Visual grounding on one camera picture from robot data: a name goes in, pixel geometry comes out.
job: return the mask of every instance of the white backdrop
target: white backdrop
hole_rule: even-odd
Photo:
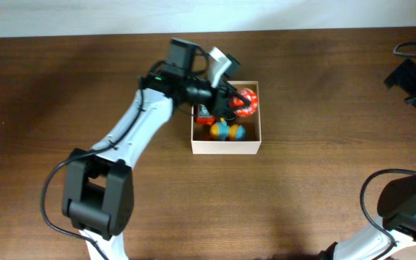
[[[0,37],[397,26],[415,0],[0,0]]]

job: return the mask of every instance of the cardboard box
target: cardboard box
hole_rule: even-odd
[[[194,154],[205,155],[255,155],[261,145],[261,98],[259,97],[259,84],[256,81],[232,81],[229,82],[237,89],[247,87],[258,95],[258,110],[250,117],[237,117],[236,124],[245,127],[245,141],[212,141],[209,140],[209,126],[201,126],[194,123],[192,116],[191,143]]]

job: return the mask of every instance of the wooden table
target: wooden table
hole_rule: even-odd
[[[416,170],[416,110],[383,84],[403,61],[393,47],[416,28],[0,39],[0,259],[88,259],[84,242],[43,222],[41,186],[115,125],[172,36],[231,52],[243,64],[236,79],[259,81],[263,143],[256,156],[193,155],[190,118],[176,112],[134,169],[130,257],[316,254],[367,223],[358,195],[368,175]],[[371,214],[397,177],[370,185]],[[64,172],[47,210],[69,228],[63,185]],[[416,247],[395,256],[416,259]]]

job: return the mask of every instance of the toy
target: toy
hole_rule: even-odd
[[[212,126],[216,121],[215,116],[212,116],[206,106],[204,105],[197,105],[196,113],[195,113],[195,123],[204,125],[204,126]]]
[[[253,115],[256,112],[256,109],[258,109],[258,106],[259,106],[258,95],[253,90],[250,90],[249,88],[244,88],[242,90],[239,90],[238,94],[240,94],[240,95],[244,96],[244,98],[250,100],[251,104],[247,108],[242,108],[242,109],[236,110],[235,114],[237,116],[240,116],[240,117],[247,117],[247,116]],[[232,99],[230,100],[230,106],[233,107],[233,108],[241,107],[243,105],[245,105],[245,103],[238,97],[232,97]]]
[[[227,138],[230,141],[243,141],[246,137],[246,130],[243,126],[237,124],[228,126],[228,123],[221,118],[221,122],[211,126],[209,135],[217,141],[225,141]]]

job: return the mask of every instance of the red ball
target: red ball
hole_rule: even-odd
[[[240,117],[247,117],[253,115],[259,106],[258,95],[249,88],[244,88],[238,91],[238,94],[251,101],[250,106],[235,111],[235,114]],[[245,103],[238,97],[232,97],[230,100],[230,106],[233,108],[241,107]]]

